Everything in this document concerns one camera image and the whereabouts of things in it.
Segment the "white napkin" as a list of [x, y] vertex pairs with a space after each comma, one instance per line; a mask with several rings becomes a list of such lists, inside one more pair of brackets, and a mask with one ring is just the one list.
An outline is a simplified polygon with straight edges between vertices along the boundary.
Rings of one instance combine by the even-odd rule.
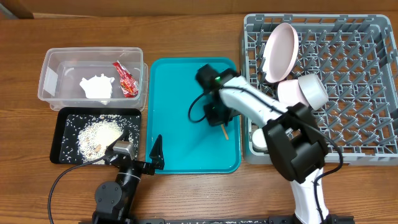
[[113, 82], [113, 77], [107, 77], [102, 73], [100, 77], [95, 75], [89, 80], [82, 78], [80, 86], [88, 99], [100, 99], [100, 103], [107, 105], [113, 92]]

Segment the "cooked rice pile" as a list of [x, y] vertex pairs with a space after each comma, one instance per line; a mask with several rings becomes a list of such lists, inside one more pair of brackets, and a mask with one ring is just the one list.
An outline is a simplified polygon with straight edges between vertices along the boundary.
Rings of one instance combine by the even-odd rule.
[[125, 130], [129, 131], [128, 141], [137, 154], [140, 127], [140, 115], [70, 114], [65, 122], [59, 161], [82, 164], [98, 159]]

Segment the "grey small bowl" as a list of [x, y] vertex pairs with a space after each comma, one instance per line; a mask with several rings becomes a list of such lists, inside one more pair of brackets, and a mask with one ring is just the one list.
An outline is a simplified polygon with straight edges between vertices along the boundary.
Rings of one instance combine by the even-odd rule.
[[304, 98], [314, 110], [319, 110], [328, 102], [328, 93], [316, 74], [298, 77], [298, 84]]

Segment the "pink bowl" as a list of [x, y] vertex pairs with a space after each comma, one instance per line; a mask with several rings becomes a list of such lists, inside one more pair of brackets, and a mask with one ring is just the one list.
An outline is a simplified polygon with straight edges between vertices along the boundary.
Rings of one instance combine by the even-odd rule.
[[309, 106], [308, 101], [300, 89], [298, 80], [279, 82], [277, 86], [277, 99], [288, 106], [294, 106], [297, 103]]

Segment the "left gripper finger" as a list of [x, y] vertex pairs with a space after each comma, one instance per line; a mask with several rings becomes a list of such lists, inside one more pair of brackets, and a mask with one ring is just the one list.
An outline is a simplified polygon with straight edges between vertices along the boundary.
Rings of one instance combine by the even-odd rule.
[[162, 135], [160, 134], [155, 140], [155, 143], [152, 146], [152, 150], [149, 154], [149, 157], [151, 159], [151, 164], [155, 167], [155, 169], [158, 170], [163, 170], [165, 165], [162, 143], [163, 143]]
[[117, 138], [114, 142], [112, 142], [107, 148], [107, 151], [116, 151], [116, 152], [128, 152], [128, 143], [125, 143], [124, 139], [128, 136], [128, 130], [124, 130], [122, 135]]

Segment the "white cylindrical cup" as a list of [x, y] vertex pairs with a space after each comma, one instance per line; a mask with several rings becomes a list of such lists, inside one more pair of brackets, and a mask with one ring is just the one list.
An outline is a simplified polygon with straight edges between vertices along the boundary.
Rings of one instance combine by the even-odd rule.
[[251, 136], [252, 148], [255, 152], [268, 153], [267, 143], [261, 128], [256, 129]]

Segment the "red sauce packet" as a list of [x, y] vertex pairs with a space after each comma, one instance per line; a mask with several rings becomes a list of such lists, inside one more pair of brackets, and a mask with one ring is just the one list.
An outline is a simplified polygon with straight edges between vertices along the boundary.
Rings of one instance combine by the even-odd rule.
[[119, 61], [113, 63], [119, 73], [119, 83], [126, 98], [134, 98], [139, 93], [139, 82], [131, 75], [127, 68]]

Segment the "wooden chopstick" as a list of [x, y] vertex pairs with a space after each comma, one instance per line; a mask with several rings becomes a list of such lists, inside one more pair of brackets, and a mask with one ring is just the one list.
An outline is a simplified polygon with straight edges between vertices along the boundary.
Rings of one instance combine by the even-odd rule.
[[221, 129], [222, 129], [225, 139], [229, 140], [228, 133], [226, 132], [225, 126], [223, 124], [221, 125]]

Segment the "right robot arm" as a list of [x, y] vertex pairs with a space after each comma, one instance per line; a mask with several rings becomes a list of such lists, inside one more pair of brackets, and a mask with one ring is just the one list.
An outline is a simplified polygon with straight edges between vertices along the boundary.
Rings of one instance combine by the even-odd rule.
[[209, 99], [203, 109], [210, 126], [227, 125], [242, 114], [261, 129], [272, 164], [291, 184], [294, 223], [335, 223], [326, 208], [321, 178], [328, 147], [307, 106], [287, 106], [255, 89], [233, 69], [219, 73], [206, 64], [195, 76]]

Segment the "white round plate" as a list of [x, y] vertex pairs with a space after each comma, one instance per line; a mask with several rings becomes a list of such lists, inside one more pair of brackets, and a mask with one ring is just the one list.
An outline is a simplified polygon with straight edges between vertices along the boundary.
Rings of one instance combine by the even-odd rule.
[[299, 51], [297, 31], [288, 23], [279, 24], [270, 34], [263, 53], [262, 71], [269, 83], [282, 81], [292, 71]]

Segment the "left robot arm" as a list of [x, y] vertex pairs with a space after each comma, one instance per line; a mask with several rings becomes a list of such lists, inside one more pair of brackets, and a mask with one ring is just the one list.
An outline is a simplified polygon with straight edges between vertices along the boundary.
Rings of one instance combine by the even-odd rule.
[[164, 168], [162, 136], [158, 135], [150, 152], [150, 162], [138, 161], [135, 147], [128, 140], [128, 131], [112, 142], [105, 150], [105, 162], [116, 166], [119, 171], [114, 181], [103, 182], [95, 192], [96, 208], [92, 223], [137, 223], [130, 214], [131, 205], [141, 181], [141, 176], [154, 175]]

